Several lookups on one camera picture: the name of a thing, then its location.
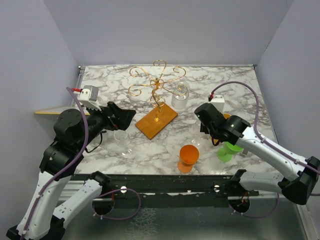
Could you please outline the orange plastic goblet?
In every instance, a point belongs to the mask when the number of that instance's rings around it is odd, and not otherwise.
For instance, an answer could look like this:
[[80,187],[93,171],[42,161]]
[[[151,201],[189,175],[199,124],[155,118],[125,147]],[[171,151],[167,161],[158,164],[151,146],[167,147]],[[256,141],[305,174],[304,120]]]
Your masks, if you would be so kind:
[[200,156],[199,150],[194,145],[185,145],[179,151],[177,168],[181,173],[189,173]]

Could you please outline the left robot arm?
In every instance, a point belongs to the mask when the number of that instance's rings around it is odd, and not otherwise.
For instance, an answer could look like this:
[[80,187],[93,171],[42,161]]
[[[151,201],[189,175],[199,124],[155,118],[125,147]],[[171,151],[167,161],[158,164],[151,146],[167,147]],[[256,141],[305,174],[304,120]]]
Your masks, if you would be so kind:
[[11,240],[60,240],[72,219],[96,197],[106,197],[111,190],[110,177],[96,171],[64,203],[59,198],[66,184],[84,158],[87,145],[104,130],[126,130],[136,114],[109,101],[99,110],[63,111],[53,129],[53,143],[44,151],[35,193],[21,222],[6,236]]

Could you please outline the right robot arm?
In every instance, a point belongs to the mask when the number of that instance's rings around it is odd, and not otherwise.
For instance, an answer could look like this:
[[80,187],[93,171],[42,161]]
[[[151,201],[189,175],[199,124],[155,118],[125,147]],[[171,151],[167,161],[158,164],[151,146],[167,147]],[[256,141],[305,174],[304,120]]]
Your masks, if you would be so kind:
[[319,179],[318,158],[305,158],[283,148],[255,133],[254,127],[243,118],[237,115],[225,118],[211,103],[203,103],[194,114],[201,122],[201,132],[209,134],[212,139],[248,150],[279,172],[272,175],[245,171],[229,184],[234,195],[240,196],[247,190],[262,190],[282,194],[298,205],[307,203]]

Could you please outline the clear stemmed wine glass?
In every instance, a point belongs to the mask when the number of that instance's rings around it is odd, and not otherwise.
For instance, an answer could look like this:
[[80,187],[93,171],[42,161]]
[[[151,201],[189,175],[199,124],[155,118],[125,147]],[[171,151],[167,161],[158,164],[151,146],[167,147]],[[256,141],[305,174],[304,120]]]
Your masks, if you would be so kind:
[[125,130],[116,130],[113,132],[115,143],[120,147],[123,156],[129,156],[132,153],[130,146],[130,136]]

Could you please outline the yellow plastic goblet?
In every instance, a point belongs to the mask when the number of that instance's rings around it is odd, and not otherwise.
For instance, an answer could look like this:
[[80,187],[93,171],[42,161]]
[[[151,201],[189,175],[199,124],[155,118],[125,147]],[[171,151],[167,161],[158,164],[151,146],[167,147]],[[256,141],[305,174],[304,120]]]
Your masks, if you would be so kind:
[[[227,120],[231,115],[228,114],[228,113],[224,113],[223,116],[224,116],[224,118]],[[210,139],[211,139],[212,144],[213,144],[214,146],[217,146],[217,145],[220,144],[220,142],[219,142],[218,139],[215,139],[215,138],[212,138],[212,137],[210,137]]]

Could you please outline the green plastic goblet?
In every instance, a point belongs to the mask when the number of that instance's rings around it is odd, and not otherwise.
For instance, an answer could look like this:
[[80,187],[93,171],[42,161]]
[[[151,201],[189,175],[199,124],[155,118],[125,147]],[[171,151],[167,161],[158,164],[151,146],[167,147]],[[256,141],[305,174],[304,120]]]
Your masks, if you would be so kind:
[[224,142],[222,148],[217,151],[217,157],[221,162],[229,162],[234,155],[238,154],[243,150],[238,145],[232,145],[229,142]]

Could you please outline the small white grey tag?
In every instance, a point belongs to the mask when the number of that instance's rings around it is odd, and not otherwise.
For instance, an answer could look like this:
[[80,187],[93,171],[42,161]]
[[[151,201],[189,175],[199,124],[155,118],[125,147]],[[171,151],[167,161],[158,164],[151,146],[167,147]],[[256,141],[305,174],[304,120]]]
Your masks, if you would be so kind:
[[243,149],[241,155],[246,157],[248,155],[249,151],[247,149]]

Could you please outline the black front mounting rail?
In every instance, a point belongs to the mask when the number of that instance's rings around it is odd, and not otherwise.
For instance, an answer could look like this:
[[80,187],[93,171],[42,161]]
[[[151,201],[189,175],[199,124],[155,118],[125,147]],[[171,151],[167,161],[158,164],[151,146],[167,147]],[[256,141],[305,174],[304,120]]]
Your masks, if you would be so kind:
[[227,208],[229,198],[258,196],[258,191],[245,190],[236,175],[146,175],[108,174],[103,188],[110,190],[125,186],[133,192],[115,193],[93,201],[95,206],[116,209],[142,208]]

